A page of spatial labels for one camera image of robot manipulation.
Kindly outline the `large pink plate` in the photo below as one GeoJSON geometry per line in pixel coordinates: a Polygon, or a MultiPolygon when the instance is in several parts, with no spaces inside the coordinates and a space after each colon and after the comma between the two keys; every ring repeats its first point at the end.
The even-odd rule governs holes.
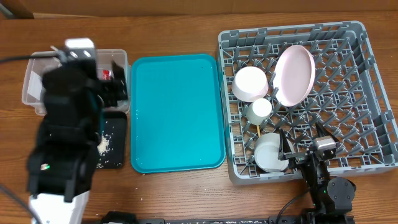
{"type": "Polygon", "coordinates": [[[315,81],[315,61],[312,54],[301,45],[288,47],[275,66],[272,85],[275,97],[283,106],[301,103],[309,95],[315,81]]]}

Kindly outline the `pale green cup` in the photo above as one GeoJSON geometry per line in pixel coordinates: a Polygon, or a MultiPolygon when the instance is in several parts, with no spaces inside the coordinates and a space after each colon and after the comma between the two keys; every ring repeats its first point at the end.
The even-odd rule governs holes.
{"type": "Polygon", "coordinates": [[[259,98],[249,105],[246,117],[251,124],[260,125],[265,119],[269,118],[271,112],[272,105],[270,101],[265,98],[259,98]]]}

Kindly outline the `white bowl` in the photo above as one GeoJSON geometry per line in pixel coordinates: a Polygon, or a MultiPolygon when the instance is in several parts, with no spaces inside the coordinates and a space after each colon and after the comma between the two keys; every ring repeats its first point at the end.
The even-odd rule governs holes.
{"type": "Polygon", "coordinates": [[[266,172],[284,172],[288,169],[288,160],[279,160],[280,134],[263,134],[254,147],[255,162],[266,172]]]}

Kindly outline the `rice grains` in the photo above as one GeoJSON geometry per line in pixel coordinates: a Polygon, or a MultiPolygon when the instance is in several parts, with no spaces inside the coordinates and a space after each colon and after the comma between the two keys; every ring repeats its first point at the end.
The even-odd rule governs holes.
{"type": "Polygon", "coordinates": [[[101,142],[97,146],[99,152],[99,161],[96,165],[97,169],[102,169],[104,166],[109,162],[108,154],[113,149],[110,146],[111,143],[111,136],[108,134],[103,134],[101,136],[101,142]]]}

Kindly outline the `wooden chopstick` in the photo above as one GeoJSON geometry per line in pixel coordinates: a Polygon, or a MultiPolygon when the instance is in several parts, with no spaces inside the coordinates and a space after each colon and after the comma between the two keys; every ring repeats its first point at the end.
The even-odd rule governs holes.
{"type": "Polygon", "coordinates": [[[259,125],[256,125],[256,129],[257,129],[257,135],[260,138],[261,137],[261,130],[260,130],[259,125]]]}

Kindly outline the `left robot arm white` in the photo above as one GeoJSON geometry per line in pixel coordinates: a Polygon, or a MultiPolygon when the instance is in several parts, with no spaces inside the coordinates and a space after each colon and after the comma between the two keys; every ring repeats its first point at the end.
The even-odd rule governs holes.
{"type": "Polygon", "coordinates": [[[27,162],[32,223],[81,223],[100,159],[104,109],[128,99],[125,70],[97,77],[93,60],[65,62],[44,72],[41,121],[27,162]]]}

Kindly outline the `red snack wrapper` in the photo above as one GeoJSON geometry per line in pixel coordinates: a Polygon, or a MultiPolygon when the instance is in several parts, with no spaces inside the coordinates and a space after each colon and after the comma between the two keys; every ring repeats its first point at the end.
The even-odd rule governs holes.
{"type": "Polygon", "coordinates": [[[102,75],[103,75],[102,77],[103,80],[110,80],[112,78],[112,72],[110,70],[103,69],[102,75]]]}

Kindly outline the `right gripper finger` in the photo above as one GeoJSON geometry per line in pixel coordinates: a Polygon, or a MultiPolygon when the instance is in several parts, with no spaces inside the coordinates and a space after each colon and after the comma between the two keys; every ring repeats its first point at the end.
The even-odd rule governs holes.
{"type": "Polygon", "coordinates": [[[332,135],[332,133],[330,133],[321,123],[316,122],[315,127],[317,130],[317,138],[331,137],[332,139],[335,139],[334,135],[332,135]]]}
{"type": "Polygon", "coordinates": [[[279,129],[279,153],[278,159],[281,161],[290,159],[292,157],[293,151],[286,138],[283,129],[279,129]]]}

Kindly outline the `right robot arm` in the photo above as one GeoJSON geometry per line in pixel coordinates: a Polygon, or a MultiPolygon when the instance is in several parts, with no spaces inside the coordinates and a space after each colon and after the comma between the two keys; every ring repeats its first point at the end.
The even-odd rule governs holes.
{"type": "Polygon", "coordinates": [[[307,184],[307,190],[282,207],[275,223],[283,221],[283,212],[296,200],[309,193],[313,207],[304,208],[300,216],[288,219],[288,223],[354,223],[347,216],[352,211],[356,185],[342,177],[331,177],[326,161],[336,157],[340,141],[320,123],[315,123],[317,137],[302,152],[293,152],[283,129],[279,129],[278,159],[288,161],[289,169],[298,169],[307,184]]]}

